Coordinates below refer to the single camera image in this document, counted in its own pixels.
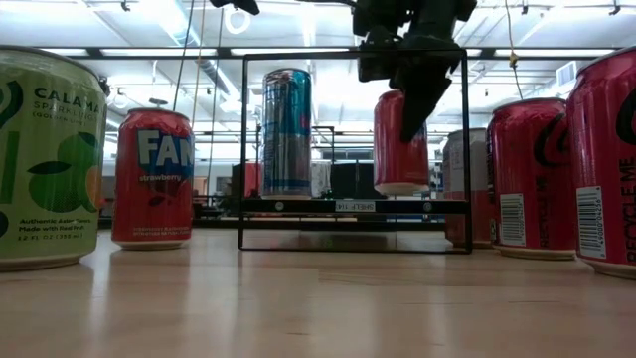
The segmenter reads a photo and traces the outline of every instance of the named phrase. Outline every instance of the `can rim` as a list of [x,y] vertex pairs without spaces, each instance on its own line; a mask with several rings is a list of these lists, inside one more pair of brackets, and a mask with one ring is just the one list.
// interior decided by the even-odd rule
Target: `can rim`
[[611,53],[609,53],[607,55],[603,55],[603,56],[601,56],[601,57],[599,57],[599,58],[597,58],[595,60],[592,60],[592,62],[590,62],[589,64],[583,66],[582,68],[578,69],[578,71],[576,72],[576,76],[579,77],[580,74],[583,73],[583,71],[586,71],[590,67],[592,67],[594,65],[597,65],[597,64],[599,64],[599,63],[601,63],[601,62],[603,62],[605,60],[609,60],[609,59],[611,59],[613,57],[616,57],[616,56],[619,56],[619,55],[623,55],[623,54],[626,54],[628,52],[632,52],[632,51],[635,51],[635,50],[636,50],[636,45],[630,46],[630,47],[626,47],[624,49],[613,51],[613,52],[611,52]]
[[278,70],[274,70],[272,72],[268,72],[267,75],[265,75],[265,78],[267,78],[269,75],[272,75],[272,74],[275,74],[275,73],[278,73],[278,72],[290,71],[290,70],[291,71],[301,72],[301,73],[304,73],[304,74],[307,74],[307,75],[311,76],[311,74],[308,71],[305,71],[305,70],[296,69],[296,68],[284,68],[284,69],[278,69]]
[[180,117],[183,117],[187,121],[190,121],[190,118],[188,118],[185,114],[179,113],[178,111],[164,109],[164,108],[138,107],[138,108],[129,109],[127,114],[130,114],[130,113],[133,113],[133,112],[140,112],[140,111],[158,111],[158,112],[176,114],[176,115],[178,115]]
[[93,69],[91,69],[90,67],[88,67],[87,65],[79,61],[69,59],[66,56],[58,55],[49,51],[44,51],[44,50],[40,50],[40,49],[36,49],[32,47],[17,46],[17,45],[0,45],[0,51],[3,51],[3,50],[33,53],[33,54],[50,57],[56,60],[65,61],[65,62],[68,62],[69,64],[72,64],[81,68],[82,70],[88,71],[91,75],[93,75],[99,81],[99,75]]
[[[486,131],[486,128],[482,128],[482,127],[479,127],[479,128],[468,128],[468,132],[471,132],[471,131],[482,131],[482,130]],[[452,131],[452,132],[448,133],[448,137],[450,137],[451,135],[453,135],[453,136],[457,135],[458,133],[462,133],[463,131],[464,131],[464,129],[458,129],[458,130]]]
[[530,102],[535,102],[535,101],[544,101],[544,100],[557,100],[557,101],[562,102],[562,103],[566,103],[567,102],[565,99],[559,98],[559,97],[538,97],[538,98],[521,99],[521,100],[515,100],[515,101],[510,102],[510,103],[502,104],[502,105],[496,107],[495,109],[493,109],[493,113],[498,111],[498,110],[501,110],[501,109],[504,109],[506,107],[509,107],[511,105],[530,103]]

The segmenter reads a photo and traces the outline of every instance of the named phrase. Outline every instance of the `wooden table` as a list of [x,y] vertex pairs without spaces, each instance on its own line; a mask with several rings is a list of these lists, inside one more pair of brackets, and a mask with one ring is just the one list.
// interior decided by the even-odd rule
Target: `wooden table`
[[99,234],[82,265],[0,274],[0,357],[630,357],[636,282],[581,263],[170,252]]

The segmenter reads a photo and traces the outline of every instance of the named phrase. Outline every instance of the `shelf label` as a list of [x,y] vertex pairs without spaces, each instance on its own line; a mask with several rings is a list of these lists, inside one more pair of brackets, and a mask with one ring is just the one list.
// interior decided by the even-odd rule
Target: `shelf label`
[[336,212],[375,213],[376,212],[376,202],[374,202],[374,201],[339,200],[339,201],[336,201]]

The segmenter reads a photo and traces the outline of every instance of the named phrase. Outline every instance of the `blue energy drink can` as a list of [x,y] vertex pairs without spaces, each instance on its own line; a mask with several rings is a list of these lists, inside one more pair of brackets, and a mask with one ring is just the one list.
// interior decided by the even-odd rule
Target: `blue energy drink can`
[[277,70],[263,79],[264,199],[311,198],[311,76]]

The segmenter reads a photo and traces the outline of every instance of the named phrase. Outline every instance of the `robotic arm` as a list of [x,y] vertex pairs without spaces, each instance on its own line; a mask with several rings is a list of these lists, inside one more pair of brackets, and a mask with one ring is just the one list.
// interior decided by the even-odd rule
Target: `robotic arm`
[[[255,0],[210,0],[215,7],[232,4],[251,15]],[[449,50],[403,58],[374,57],[358,61],[361,82],[389,80],[404,93],[400,139],[410,142],[451,84],[446,74],[459,65],[459,46],[452,39],[457,20],[468,21],[476,0],[298,0],[341,3],[352,7],[353,33],[365,37],[361,50]],[[398,29],[410,22],[404,38]]]

